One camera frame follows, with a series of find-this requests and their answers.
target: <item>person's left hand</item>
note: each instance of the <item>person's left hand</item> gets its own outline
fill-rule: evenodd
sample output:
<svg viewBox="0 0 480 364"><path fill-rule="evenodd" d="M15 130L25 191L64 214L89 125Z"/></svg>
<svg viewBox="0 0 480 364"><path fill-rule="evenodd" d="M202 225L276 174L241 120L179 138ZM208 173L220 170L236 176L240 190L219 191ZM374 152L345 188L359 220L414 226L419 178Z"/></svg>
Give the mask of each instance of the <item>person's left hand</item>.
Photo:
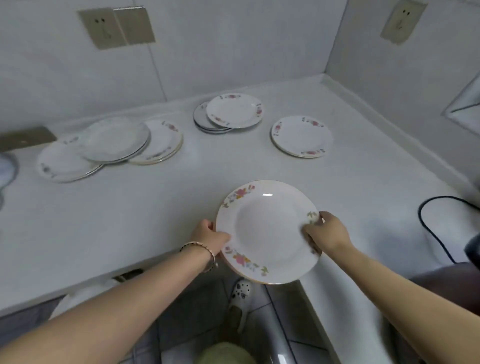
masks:
<svg viewBox="0 0 480 364"><path fill-rule="evenodd" d="M203 219L193 230L190 240L204 244L217 255L230 238L231 235L226 232L216 232L213 222Z"/></svg>

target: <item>person's right arm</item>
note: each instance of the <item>person's right arm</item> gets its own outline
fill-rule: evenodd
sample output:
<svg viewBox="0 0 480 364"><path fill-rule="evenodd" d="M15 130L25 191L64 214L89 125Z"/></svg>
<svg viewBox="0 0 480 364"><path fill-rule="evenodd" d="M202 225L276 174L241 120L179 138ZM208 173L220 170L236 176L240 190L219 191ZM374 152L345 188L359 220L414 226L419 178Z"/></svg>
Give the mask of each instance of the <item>person's right arm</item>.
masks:
<svg viewBox="0 0 480 364"><path fill-rule="evenodd" d="M480 362L480 317L392 272L356 249L342 222L322 211L325 223L304 232L347 273L428 363Z"/></svg>

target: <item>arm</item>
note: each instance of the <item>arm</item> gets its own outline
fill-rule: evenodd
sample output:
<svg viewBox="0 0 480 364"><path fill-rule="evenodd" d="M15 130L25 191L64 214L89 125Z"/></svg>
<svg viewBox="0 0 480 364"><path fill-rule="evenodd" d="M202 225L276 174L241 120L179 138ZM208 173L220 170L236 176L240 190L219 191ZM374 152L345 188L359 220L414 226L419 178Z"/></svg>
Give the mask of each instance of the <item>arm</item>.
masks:
<svg viewBox="0 0 480 364"><path fill-rule="evenodd" d="M335 261L429 363L478 363L480 317L392 272L357 250L338 218L304 232Z"/></svg>
<svg viewBox="0 0 480 364"><path fill-rule="evenodd" d="M214 254L230 239L203 220L192 234ZM210 253L195 245L144 274L48 321L0 351L8 364L116 364L203 271Z"/></svg>

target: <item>wall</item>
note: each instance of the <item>wall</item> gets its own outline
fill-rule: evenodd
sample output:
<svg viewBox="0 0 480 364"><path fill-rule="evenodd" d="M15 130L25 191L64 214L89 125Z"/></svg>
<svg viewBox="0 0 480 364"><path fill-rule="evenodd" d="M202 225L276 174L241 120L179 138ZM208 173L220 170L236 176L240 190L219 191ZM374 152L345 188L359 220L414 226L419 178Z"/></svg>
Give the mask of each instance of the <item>wall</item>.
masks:
<svg viewBox="0 0 480 364"><path fill-rule="evenodd" d="M322 73L346 0L0 0L0 133ZM99 51L77 10L144 5L157 42Z"/></svg>
<svg viewBox="0 0 480 364"><path fill-rule="evenodd" d="M441 116L480 70L480 1L431 0L410 39L380 38L396 0L349 0L327 73L480 185L480 138Z"/></svg>

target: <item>foot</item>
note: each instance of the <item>foot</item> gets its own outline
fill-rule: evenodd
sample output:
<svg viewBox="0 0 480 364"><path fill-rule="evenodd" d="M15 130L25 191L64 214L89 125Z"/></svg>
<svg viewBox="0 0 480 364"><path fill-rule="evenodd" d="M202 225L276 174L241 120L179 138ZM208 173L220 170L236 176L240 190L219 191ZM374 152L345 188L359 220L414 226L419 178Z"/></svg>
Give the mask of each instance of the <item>foot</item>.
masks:
<svg viewBox="0 0 480 364"><path fill-rule="evenodd" d="M247 314L252 304L253 298L253 284L248 279L240 279L233 286L232 294L230 295L230 302L228 303L228 310L235 307L241 311L240 323L237 332L241 333L247 320Z"/></svg>

